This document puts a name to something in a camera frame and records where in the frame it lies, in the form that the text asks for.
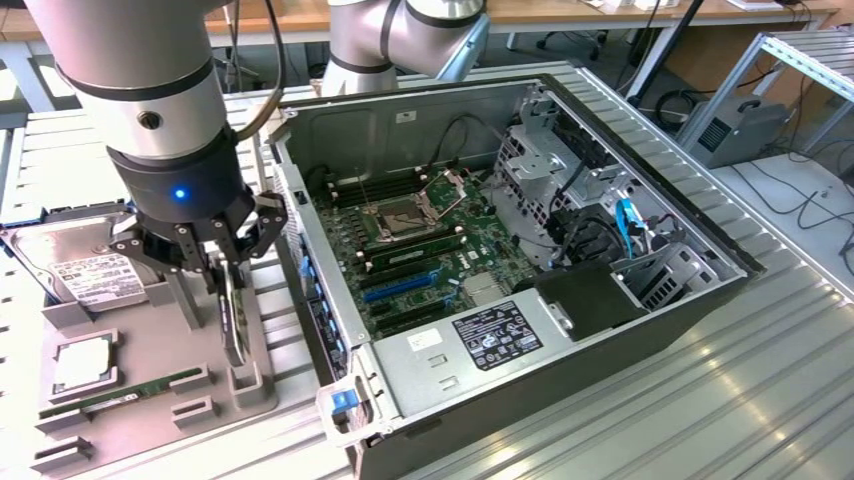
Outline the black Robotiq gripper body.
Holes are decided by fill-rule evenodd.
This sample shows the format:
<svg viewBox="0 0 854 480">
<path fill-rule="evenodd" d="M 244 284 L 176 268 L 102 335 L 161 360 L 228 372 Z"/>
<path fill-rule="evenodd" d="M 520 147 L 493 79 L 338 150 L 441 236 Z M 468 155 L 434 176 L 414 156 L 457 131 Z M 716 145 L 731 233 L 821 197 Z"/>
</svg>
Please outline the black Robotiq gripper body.
<svg viewBox="0 0 854 480">
<path fill-rule="evenodd" d="M 186 231 L 197 242 L 212 241 L 228 253 L 241 251 L 237 229 L 254 201 L 232 128 L 221 128 L 197 151 L 173 158 L 146 159 L 111 147 L 106 152 L 135 207 L 135 225 L 113 232 L 113 250 L 127 253 L 148 234 L 178 244 L 178 233 Z"/>
</svg>

